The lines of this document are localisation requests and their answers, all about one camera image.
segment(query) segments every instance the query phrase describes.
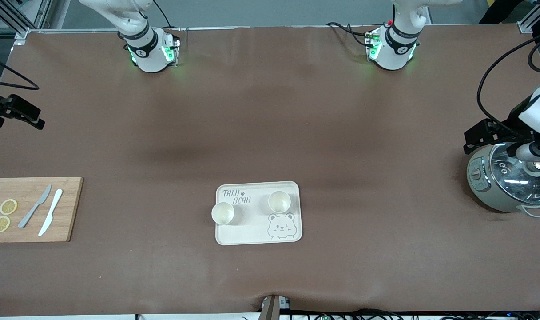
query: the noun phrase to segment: person's leg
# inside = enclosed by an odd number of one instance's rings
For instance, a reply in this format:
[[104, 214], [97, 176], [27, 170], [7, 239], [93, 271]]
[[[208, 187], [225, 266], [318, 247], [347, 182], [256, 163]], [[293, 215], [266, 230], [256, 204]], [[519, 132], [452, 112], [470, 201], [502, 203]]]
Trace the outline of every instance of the person's leg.
[[523, 0], [495, 0], [479, 24], [500, 24]]

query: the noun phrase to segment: knife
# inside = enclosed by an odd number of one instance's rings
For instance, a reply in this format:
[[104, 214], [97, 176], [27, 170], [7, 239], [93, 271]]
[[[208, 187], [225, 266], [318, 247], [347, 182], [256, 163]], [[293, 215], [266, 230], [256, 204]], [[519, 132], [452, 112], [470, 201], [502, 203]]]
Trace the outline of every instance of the knife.
[[42, 236], [45, 231], [47, 231], [47, 228], [49, 225], [51, 225], [51, 222], [53, 222], [53, 211], [55, 210], [55, 207], [57, 206], [57, 202], [59, 202], [59, 199], [61, 199], [61, 195], [63, 194], [63, 189], [57, 189], [55, 191], [55, 196], [53, 197], [53, 202], [51, 203], [51, 208], [49, 208], [49, 213], [47, 213], [47, 217], [45, 218], [45, 222], [43, 223], [43, 227], [41, 227], [41, 230], [39, 231], [38, 236]]
[[49, 192], [51, 192], [51, 187], [52, 185], [47, 186], [47, 189], [45, 189], [45, 191], [41, 195], [41, 198], [37, 200], [37, 203], [35, 203], [33, 208], [31, 208], [31, 210], [27, 213], [27, 215], [23, 217], [23, 219], [20, 221], [18, 228], [24, 228], [27, 225], [27, 223], [29, 222], [29, 219], [31, 219], [31, 216], [33, 215], [37, 207], [39, 207], [39, 205], [43, 204], [45, 200], [47, 200], [47, 197], [49, 196]]

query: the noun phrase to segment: black pants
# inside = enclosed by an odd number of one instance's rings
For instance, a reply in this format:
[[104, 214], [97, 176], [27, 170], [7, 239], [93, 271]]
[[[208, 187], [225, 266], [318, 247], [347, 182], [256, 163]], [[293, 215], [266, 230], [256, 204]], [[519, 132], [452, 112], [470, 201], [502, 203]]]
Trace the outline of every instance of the black pants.
[[[495, 0], [479, 24], [500, 24], [523, 0]], [[540, 20], [532, 27], [533, 35], [540, 35]]]

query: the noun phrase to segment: lemon slice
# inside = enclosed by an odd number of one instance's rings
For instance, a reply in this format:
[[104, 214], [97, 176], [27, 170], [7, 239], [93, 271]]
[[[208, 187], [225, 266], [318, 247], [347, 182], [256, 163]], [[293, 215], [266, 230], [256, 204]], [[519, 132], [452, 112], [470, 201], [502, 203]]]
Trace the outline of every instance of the lemon slice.
[[0, 217], [0, 232], [8, 230], [10, 227], [10, 218], [6, 216]]
[[18, 202], [14, 199], [8, 199], [0, 205], [0, 212], [2, 215], [11, 215], [12, 213], [16, 212], [18, 208]]

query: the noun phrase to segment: pot handle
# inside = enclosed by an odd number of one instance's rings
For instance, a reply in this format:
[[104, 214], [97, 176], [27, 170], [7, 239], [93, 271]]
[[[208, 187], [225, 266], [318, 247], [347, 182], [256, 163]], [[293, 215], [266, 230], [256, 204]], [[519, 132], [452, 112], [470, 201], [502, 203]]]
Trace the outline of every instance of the pot handle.
[[540, 217], [539, 215], [533, 215], [532, 213], [528, 212], [528, 209], [540, 209], [540, 205], [518, 205], [517, 209], [522, 211], [524, 214], [528, 215], [529, 217]]

